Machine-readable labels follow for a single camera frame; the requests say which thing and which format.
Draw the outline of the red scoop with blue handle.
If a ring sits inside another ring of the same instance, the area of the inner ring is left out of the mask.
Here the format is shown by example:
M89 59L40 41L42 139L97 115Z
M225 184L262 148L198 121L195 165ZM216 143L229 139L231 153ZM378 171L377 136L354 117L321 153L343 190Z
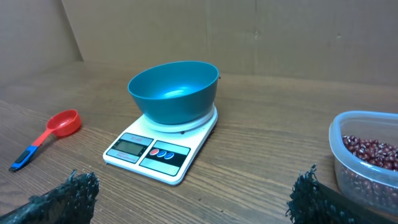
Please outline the red scoop with blue handle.
M16 172L27 165L51 134L63 138L77 132L80 126L81 118L77 110L65 110L51 117L46 124L46 130L13 162L9 171Z

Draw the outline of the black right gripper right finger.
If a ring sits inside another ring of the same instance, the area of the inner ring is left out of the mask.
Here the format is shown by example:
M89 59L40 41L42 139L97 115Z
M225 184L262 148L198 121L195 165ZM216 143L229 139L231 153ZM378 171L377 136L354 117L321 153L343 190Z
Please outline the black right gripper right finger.
M318 181L317 165L300 172L285 213L293 224L396 224Z

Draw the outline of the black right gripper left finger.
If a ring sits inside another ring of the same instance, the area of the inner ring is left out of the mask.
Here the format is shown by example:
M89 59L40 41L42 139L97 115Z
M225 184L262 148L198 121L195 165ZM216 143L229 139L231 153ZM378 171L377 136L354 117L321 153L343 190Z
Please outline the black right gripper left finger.
M76 175L43 195L1 216L1 224L90 224L100 182L95 173Z

